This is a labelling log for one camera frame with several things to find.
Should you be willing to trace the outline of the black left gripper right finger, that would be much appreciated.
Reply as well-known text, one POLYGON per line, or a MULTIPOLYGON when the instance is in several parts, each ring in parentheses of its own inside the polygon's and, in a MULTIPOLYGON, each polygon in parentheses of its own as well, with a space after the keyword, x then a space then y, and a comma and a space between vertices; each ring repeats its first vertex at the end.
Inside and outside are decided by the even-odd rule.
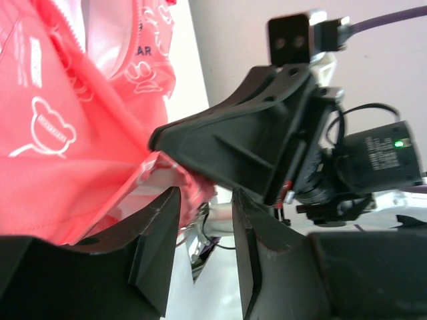
POLYGON ((232 193, 244 319, 425 319, 426 229, 302 235, 232 193))

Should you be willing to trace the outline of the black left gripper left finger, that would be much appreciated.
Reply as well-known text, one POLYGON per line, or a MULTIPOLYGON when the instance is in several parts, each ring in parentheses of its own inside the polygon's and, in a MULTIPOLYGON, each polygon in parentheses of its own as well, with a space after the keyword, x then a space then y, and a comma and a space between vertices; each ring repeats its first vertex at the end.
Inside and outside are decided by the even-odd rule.
POLYGON ((2 319, 165 316, 180 210, 171 187, 147 207, 74 245, 1 238, 2 319))

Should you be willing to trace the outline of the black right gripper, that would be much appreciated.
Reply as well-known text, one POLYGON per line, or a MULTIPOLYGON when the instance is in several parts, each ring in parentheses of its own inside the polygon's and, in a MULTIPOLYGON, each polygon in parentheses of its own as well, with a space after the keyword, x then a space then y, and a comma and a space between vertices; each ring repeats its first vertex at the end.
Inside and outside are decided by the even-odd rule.
POLYGON ((336 111, 337 146, 342 144, 344 90, 316 87, 307 65, 281 71, 254 67, 225 101, 157 128, 149 148, 265 205, 279 207, 292 199, 305 206, 329 203, 339 181, 319 140, 336 111))

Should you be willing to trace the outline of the pink hooded jacket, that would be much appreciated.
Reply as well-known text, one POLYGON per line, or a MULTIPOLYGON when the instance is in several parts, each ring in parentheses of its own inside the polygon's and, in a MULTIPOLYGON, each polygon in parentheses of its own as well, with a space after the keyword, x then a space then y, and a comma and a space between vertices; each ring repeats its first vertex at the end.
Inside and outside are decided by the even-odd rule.
POLYGON ((161 151, 175 87, 170 1, 1 2, 1 234, 74 244, 179 187, 188 226, 214 185, 161 151))

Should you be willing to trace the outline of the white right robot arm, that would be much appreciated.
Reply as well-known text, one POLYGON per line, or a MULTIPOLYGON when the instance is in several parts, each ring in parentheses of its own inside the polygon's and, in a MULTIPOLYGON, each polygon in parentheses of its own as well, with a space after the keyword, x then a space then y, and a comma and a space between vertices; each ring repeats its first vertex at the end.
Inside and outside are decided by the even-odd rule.
POLYGON ((266 207, 296 200, 316 225, 353 221, 375 193, 422 176, 407 122, 348 135, 343 96, 305 63, 253 67, 225 101, 158 127, 149 148, 266 207))

